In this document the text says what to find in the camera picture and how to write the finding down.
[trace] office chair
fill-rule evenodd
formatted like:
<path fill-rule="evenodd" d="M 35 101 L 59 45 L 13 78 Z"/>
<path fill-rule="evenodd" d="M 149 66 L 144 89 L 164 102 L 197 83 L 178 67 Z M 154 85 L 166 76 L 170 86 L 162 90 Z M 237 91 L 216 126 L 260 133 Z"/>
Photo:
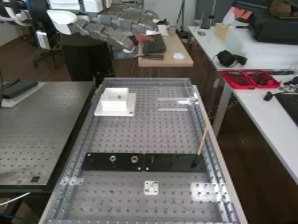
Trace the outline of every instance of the office chair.
<path fill-rule="evenodd" d="M 40 63 L 48 58 L 52 58 L 53 67 L 57 69 L 56 56 L 63 55 L 63 50 L 59 46 L 59 34 L 47 14 L 47 9 L 47 1 L 31 0 L 28 2 L 28 10 L 33 20 L 31 33 L 35 37 L 35 43 L 40 48 L 48 50 L 48 52 L 41 53 L 40 57 L 33 61 L 33 67 L 36 69 Z"/>

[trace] metal rod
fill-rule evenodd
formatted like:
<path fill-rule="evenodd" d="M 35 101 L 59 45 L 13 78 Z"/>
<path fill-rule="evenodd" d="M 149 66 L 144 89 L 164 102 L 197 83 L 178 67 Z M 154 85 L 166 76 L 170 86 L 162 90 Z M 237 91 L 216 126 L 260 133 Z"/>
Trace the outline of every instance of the metal rod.
<path fill-rule="evenodd" d="M 206 136 L 208 136 L 208 127 L 205 128 L 204 135 L 202 135 L 202 140 L 201 140 L 201 143 L 200 143 L 198 156 L 202 154 L 202 147 L 204 147 Z"/>

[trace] screw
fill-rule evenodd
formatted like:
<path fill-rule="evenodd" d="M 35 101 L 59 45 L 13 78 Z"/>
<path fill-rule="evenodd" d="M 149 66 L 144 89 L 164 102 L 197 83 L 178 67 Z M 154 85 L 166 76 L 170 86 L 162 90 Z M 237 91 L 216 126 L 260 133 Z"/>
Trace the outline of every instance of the screw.
<path fill-rule="evenodd" d="M 131 161 L 133 164 L 136 164 L 139 162 L 139 157 L 137 156 L 132 156 Z"/>
<path fill-rule="evenodd" d="M 109 157 L 109 161 L 111 161 L 112 163 L 116 162 L 116 156 L 115 156 L 115 155 Z"/>

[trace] red tray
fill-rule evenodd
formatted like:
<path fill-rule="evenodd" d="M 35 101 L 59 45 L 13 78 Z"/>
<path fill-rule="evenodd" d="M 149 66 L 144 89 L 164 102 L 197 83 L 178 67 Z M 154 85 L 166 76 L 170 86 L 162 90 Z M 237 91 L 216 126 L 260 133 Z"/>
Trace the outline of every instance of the red tray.
<path fill-rule="evenodd" d="M 260 89 L 280 88 L 281 83 L 272 77 L 272 75 L 261 70 L 246 70 L 245 75 L 253 80 L 256 87 Z"/>
<path fill-rule="evenodd" d="M 254 89 L 256 83 L 242 71 L 225 70 L 221 75 L 234 89 Z"/>

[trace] white box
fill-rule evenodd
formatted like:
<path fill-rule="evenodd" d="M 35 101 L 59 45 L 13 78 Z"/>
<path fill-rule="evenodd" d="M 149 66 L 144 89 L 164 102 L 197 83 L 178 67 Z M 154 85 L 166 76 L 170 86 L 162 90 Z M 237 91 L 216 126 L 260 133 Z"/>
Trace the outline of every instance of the white box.
<path fill-rule="evenodd" d="M 103 111 L 128 111 L 128 88 L 107 88 L 101 95 Z"/>

